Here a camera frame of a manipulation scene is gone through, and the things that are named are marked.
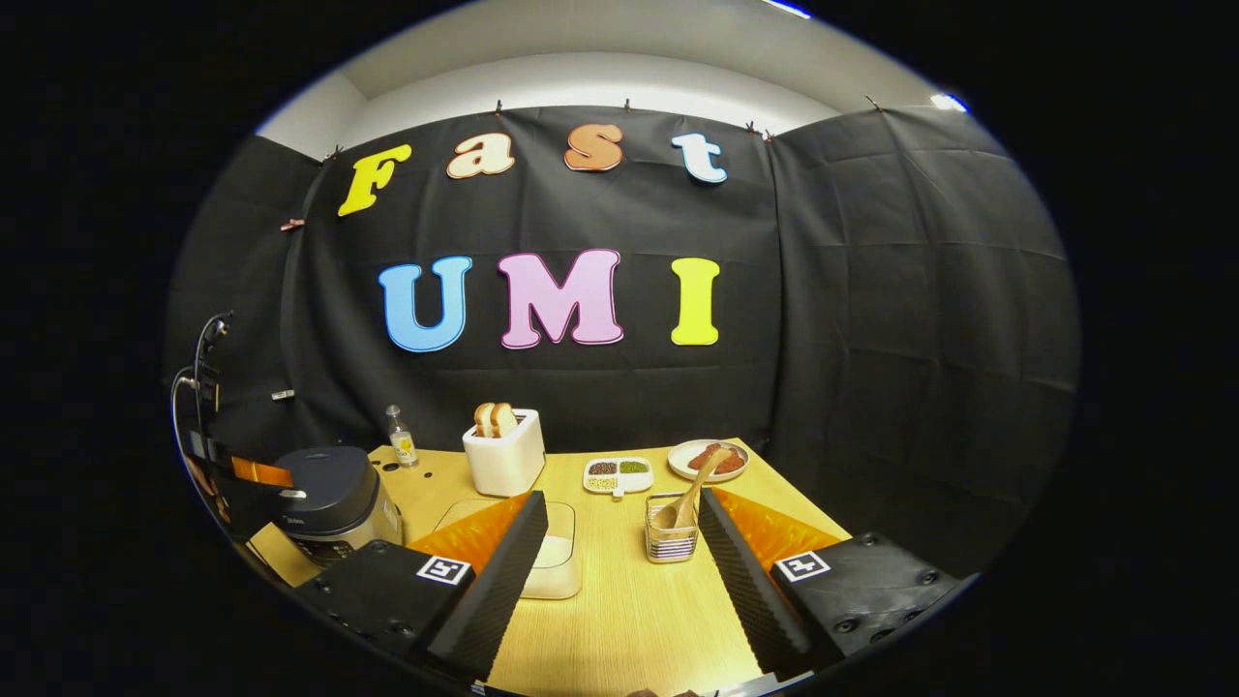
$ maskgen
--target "white toaster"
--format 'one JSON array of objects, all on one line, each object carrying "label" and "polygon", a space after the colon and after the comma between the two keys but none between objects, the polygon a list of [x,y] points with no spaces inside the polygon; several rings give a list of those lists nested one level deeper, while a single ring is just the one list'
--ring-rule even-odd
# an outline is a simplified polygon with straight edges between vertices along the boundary
[{"label": "white toaster", "polygon": [[503,438],[481,438],[477,426],[465,432],[465,456],[473,489],[487,496],[515,496],[534,485],[546,464],[541,422],[534,410],[512,410],[517,428]]}]

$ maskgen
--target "yellow letter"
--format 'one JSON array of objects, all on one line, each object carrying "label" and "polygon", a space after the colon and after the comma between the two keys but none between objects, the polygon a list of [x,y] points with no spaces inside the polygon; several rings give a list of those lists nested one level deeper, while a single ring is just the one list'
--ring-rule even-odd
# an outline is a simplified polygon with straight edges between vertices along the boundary
[{"label": "yellow letter", "polygon": [[512,139],[503,132],[476,135],[456,146],[456,154],[447,162],[447,176],[468,178],[477,173],[499,173],[517,163],[510,155]]},{"label": "yellow letter", "polygon": [[672,342],[709,345],[719,340],[719,329],[710,323],[710,292],[719,264],[710,259],[675,259],[672,271],[680,276],[680,323],[672,329]]},{"label": "yellow letter", "polygon": [[395,163],[392,160],[403,162],[409,158],[409,155],[413,155],[413,147],[398,145],[357,160],[353,163],[357,173],[353,175],[353,184],[348,187],[348,198],[344,198],[344,203],[339,207],[339,217],[373,206],[378,198],[370,193],[370,187],[383,188],[387,186],[392,181],[392,172],[395,171]]}]

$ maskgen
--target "bottle label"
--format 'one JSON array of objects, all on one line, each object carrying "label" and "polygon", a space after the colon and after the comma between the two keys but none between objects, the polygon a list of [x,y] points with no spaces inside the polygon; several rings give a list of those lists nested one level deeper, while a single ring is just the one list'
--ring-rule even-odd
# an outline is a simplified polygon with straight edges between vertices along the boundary
[{"label": "bottle label", "polygon": [[408,433],[393,433],[392,447],[395,448],[395,457],[401,464],[418,461],[418,456],[413,452],[413,437]]}]

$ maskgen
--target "black foam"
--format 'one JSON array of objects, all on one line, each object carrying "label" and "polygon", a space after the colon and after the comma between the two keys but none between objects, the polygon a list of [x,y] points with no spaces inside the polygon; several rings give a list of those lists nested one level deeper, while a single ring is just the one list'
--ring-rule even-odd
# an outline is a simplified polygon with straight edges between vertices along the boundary
[{"label": "black foam", "polygon": [[404,661],[424,646],[473,582],[418,576],[430,555],[374,540],[296,588],[296,594],[362,640]]},{"label": "black foam", "polygon": [[700,527],[757,665],[776,673],[798,665],[810,652],[813,639],[710,488],[701,490]]},{"label": "black foam", "polygon": [[512,521],[486,571],[430,643],[431,655],[475,680],[489,677],[545,535],[546,499],[541,491],[534,491]]},{"label": "black foam", "polygon": [[771,572],[807,623],[820,626],[845,656],[875,644],[919,617],[959,579],[867,532],[813,552],[830,569],[794,581]]}]

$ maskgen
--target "plate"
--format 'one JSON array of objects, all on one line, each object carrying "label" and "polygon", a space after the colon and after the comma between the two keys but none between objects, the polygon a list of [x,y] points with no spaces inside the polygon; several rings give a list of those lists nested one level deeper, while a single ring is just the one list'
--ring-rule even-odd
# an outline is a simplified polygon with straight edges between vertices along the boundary
[{"label": "plate", "polygon": [[710,475],[705,480],[706,484],[719,484],[720,482],[736,479],[737,477],[745,474],[745,470],[748,469],[748,451],[745,451],[735,443],[715,441],[714,438],[701,438],[698,441],[689,441],[688,443],[680,443],[675,448],[672,448],[672,452],[667,454],[667,464],[670,465],[672,472],[691,482],[696,479],[696,470],[690,468],[689,463],[693,462],[693,458],[700,456],[701,452],[705,451],[706,446],[710,446],[711,443],[717,443],[724,448],[731,448],[736,453],[740,453],[740,459],[743,461],[745,464],[738,470],[730,472],[727,474]]}]

